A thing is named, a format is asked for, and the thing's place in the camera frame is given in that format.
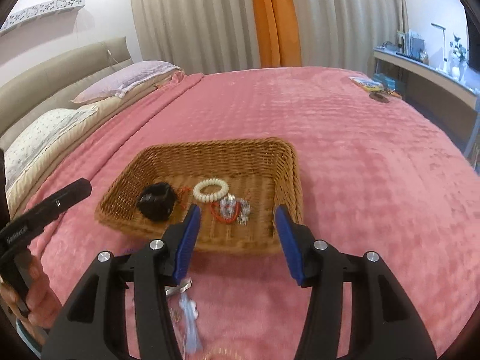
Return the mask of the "left hand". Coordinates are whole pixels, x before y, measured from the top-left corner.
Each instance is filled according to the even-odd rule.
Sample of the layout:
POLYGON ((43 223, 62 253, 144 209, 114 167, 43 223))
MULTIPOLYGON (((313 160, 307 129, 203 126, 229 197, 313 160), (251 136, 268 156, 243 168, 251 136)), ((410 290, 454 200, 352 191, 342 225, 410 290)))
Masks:
POLYGON ((41 329, 52 328, 62 309, 62 304, 50 287, 49 277, 43 271, 41 262, 35 256, 30 258, 28 274, 32 279, 32 283, 26 297, 26 305, 30 310, 27 317, 24 317, 17 307, 17 303, 20 300, 18 293, 3 277, 1 277, 1 297, 19 319, 33 341, 43 346, 47 336, 41 333, 41 329))

